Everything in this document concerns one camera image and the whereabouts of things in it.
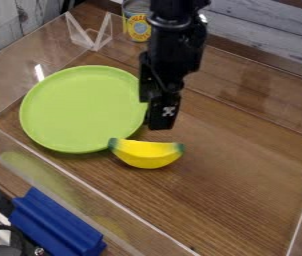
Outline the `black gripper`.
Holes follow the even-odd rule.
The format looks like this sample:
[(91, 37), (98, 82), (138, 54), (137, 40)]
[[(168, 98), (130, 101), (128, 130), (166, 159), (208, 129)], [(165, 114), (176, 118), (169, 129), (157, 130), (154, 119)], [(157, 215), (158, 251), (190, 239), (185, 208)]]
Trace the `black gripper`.
[(140, 57), (140, 99), (149, 102), (149, 128), (168, 130), (180, 112), (185, 77), (201, 68), (208, 27), (200, 16), (178, 21), (153, 17), (150, 23), (148, 50)]

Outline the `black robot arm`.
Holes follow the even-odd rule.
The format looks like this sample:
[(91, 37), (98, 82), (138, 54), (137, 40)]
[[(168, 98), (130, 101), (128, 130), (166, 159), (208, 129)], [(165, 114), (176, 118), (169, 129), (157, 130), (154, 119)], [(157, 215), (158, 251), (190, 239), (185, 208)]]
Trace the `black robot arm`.
[(152, 37), (140, 55), (140, 100), (152, 130), (172, 129), (181, 108), (185, 77), (201, 67), (208, 22), (200, 10), (210, 0), (152, 0)]

